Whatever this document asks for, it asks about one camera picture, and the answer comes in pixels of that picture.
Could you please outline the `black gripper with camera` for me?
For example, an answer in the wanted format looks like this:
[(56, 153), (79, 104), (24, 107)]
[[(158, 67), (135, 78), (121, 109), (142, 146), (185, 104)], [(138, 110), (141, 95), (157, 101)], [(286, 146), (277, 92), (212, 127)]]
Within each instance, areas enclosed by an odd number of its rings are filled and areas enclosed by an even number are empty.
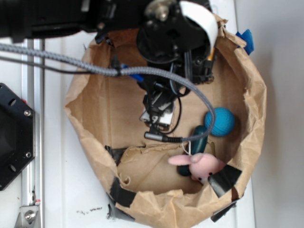
[[(211, 83), (214, 80), (212, 68), (215, 49), (204, 58), (199, 48), (185, 52), (177, 60), (166, 64), (149, 63), (148, 66), (168, 70), (186, 78), (195, 85)], [(151, 131), (168, 131), (175, 109), (175, 101), (190, 93), (184, 85), (160, 76), (143, 76), (138, 85), (146, 91), (143, 99), (145, 110), (140, 117)]]

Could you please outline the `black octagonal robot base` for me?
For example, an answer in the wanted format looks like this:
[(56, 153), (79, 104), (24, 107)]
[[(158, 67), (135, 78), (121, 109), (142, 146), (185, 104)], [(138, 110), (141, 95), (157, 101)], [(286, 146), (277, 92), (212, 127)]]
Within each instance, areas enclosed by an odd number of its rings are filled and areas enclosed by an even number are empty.
[(0, 84), (0, 190), (5, 190), (34, 158), (35, 112)]

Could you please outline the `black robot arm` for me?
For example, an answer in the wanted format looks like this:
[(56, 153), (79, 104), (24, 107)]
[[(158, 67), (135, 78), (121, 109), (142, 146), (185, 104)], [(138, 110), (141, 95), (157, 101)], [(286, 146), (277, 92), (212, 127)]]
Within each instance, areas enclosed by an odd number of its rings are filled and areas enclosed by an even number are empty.
[(96, 43), (115, 31), (137, 30), (136, 45), (148, 66), (207, 82), (218, 27), (208, 0), (3, 0), (0, 36), (11, 38), (1, 51), (45, 57), (92, 68), (71, 58), (18, 47), (25, 39), (58, 38), (80, 31)]

